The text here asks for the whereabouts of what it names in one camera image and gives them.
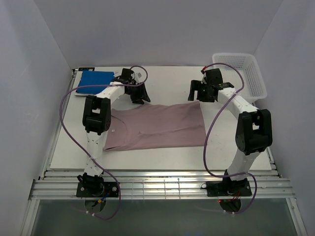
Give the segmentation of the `pink garment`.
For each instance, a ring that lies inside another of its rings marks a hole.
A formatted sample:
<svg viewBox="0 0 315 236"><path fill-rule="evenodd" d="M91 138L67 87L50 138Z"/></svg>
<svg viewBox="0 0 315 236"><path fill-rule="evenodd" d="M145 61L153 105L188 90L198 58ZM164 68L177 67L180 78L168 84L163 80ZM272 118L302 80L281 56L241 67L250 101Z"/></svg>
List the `pink garment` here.
<svg viewBox="0 0 315 236"><path fill-rule="evenodd" d="M111 111L105 151L203 146L205 124L199 102L145 104Z"/></svg>

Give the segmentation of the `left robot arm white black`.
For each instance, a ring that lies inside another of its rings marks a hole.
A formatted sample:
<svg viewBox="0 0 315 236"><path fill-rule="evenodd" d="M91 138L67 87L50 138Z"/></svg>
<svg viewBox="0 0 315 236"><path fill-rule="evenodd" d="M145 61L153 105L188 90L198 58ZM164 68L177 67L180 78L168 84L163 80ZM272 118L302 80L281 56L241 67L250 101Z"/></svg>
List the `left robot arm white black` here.
<svg viewBox="0 0 315 236"><path fill-rule="evenodd" d="M127 94L133 104L150 102L145 82L140 82L140 74L134 72L134 66L123 68L119 76L114 77L109 86L96 95L85 99L83 126L87 135L87 162L84 173L78 177L79 183L91 196L100 196L105 190L101 174L104 170L96 164L102 156L111 124L111 105L121 95Z"/></svg>

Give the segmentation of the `black white striped tank top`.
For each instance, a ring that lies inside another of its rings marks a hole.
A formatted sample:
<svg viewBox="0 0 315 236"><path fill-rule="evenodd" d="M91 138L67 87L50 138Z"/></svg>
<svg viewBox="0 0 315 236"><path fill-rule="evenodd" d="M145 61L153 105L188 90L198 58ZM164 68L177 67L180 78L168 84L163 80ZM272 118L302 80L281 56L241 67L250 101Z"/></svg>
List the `black white striped tank top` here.
<svg viewBox="0 0 315 236"><path fill-rule="evenodd" d="M86 96L94 96L95 94L85 94L85 93L78 93L78 92L74 92L74 95L77 96L77 97L86 97Z"/></svg>

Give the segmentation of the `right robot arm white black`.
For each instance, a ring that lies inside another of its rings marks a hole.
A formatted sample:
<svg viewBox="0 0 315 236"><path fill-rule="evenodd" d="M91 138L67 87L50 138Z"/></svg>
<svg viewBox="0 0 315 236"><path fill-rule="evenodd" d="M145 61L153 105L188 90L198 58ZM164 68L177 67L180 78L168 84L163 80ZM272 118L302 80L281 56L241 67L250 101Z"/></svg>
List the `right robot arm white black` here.
<svg viewBox="0 0 315 236"><path fill-rule="evenodd" d="M271 113L260 110L241 95L230 82L224 82L218 68L203 68L202 80L192 80L188 100L219 102L237 120L235 143L237 151L231 165L220 176L221 181L205 183L204 189L209 197L251 196L248 181L249 170L254 160L264 152L273 141Z"/></svg>

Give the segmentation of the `blue tank top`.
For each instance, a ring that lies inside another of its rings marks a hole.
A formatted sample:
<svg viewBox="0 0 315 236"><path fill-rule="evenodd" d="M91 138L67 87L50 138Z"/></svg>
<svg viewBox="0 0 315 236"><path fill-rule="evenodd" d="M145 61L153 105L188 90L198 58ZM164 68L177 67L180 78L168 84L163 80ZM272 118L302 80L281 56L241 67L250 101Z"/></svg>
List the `blue tank top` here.
<svg viewBox="0 0 315 236"><path fill-rule="evenodd" d="M113 71L83 71L78 84L79 89L77 89L76 92L85 94L98 94L106 87L84 88L84 86L108 85L114 79L114 75L115 73Z"/></svg>

